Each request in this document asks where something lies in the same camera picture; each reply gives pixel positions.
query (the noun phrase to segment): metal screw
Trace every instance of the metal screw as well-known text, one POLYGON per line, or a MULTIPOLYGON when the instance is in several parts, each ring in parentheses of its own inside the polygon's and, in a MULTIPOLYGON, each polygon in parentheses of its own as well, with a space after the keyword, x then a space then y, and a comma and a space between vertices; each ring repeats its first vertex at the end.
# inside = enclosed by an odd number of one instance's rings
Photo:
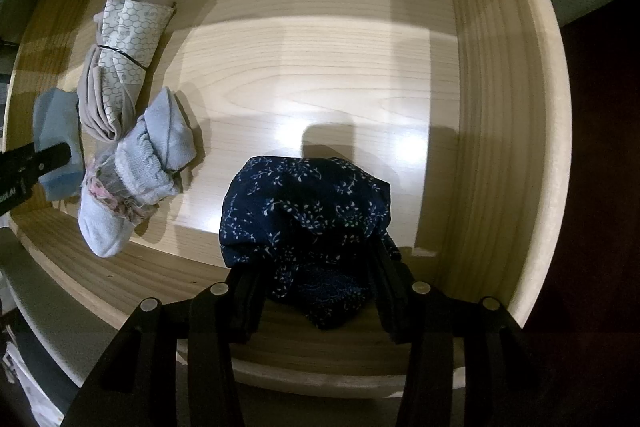
POLYGON ((229 291, 229 286, 224 282, 216 282, 211 287, 210 291, 211 293, 213 293, 213 295, 224 295, 226 292, 229 291))
POLYGON ((420 295, 427 295, 431 291, 431 285, 428 282, 416 281, 411 285, 411 289, 420 295))
POLYGON ((498 302, 497 299, 494 299, 493 297, 487 297, 485 299, 482 299, 482 306, 487 308, 489 311, 495 312, 500 309, 500 302, 498 302))
POLYGON ((157 307, 158 307, 158 300, 151 297, 140 302, 140 309, 143 312, 149 312, 151 310, 155 310, 157 307))

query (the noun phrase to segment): light wood surface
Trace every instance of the light wood surface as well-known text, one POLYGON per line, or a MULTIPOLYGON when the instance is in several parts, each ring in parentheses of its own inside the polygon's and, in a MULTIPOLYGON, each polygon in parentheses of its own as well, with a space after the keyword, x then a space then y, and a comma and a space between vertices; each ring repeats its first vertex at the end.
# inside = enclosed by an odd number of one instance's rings
POLYGON ((553 256, 571 162, 571 101, 550 0, 454 0, 456 195, 437 282, 494 295, 523 325, 553 256))
MULTIPOLYGON (((40 1, 18 52, 6 148, 30 141, 39 92, 75 88, 104 1, 40 1)), ((391 183, 390 233, 417 278, 458 297, 494 293, 526 318, 568 175, 566 65, 548 0, 176 3, 138 108, 162 86, 177 93, 198 149, 191 187, 106 260, 82 242, 77 201, 47 208, 37 194, 12 214, 71 295, 115 327, 147 296, 193 296, 225 273, 222 199, 248 158, 338 155, 391 183)), ((95 144, 82 143, 91 156, 95 144)), ((387 340, 372 306, 321 332, 268 303, 233 354, 247 383, 386 396, 402 387, 408 348, 387 340)))

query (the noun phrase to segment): floral print fabric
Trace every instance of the floral print fabric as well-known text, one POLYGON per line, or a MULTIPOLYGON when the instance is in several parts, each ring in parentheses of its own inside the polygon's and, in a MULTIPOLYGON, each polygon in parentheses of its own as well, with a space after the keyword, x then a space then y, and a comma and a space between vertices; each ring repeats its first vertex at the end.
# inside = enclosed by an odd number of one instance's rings
POLYGON ((390 199, 388 183, 340 158, 251 158, 223 202, 225 263, 269 269, 271 298, 337 327, 369 298, 367 240, 400 258, 386 233, 390 199))

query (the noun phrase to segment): pink lace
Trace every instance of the pink lace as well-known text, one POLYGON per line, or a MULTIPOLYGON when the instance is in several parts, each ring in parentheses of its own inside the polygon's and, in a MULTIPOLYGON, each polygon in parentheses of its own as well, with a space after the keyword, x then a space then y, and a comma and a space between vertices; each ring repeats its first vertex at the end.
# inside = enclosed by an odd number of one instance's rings
POLYGON ((139 225, 156 213, 158 207, 154 204, 138 204, 133 197, 125 198, 111 194, 98 179, 100 166, 93 160, 87 167, 83 182, 86 184, 89 194, 98 203, 106 206, 112 214, 124 217, 134 225, 139 225))

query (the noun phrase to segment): blue cloth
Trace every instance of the blue cloth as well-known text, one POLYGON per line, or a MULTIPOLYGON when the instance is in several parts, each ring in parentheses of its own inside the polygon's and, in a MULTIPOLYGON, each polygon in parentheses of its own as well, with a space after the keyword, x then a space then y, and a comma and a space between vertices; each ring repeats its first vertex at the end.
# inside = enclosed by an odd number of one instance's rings
POLYGON ((69 144, 71 159, 65 166, 40 176, 47 201, 78 195, 84 177, 78 95, 53 88, 37 97, 33 105, 33 146, 39 152, 60 142, 69 144))
POLYGON ((391 190, 340 158, 251 158, 222 206, 225 264, 273 273, 268 296, 293 304, 319 328, 340 326, 369 298, 366 243, 386 233, 391 190))

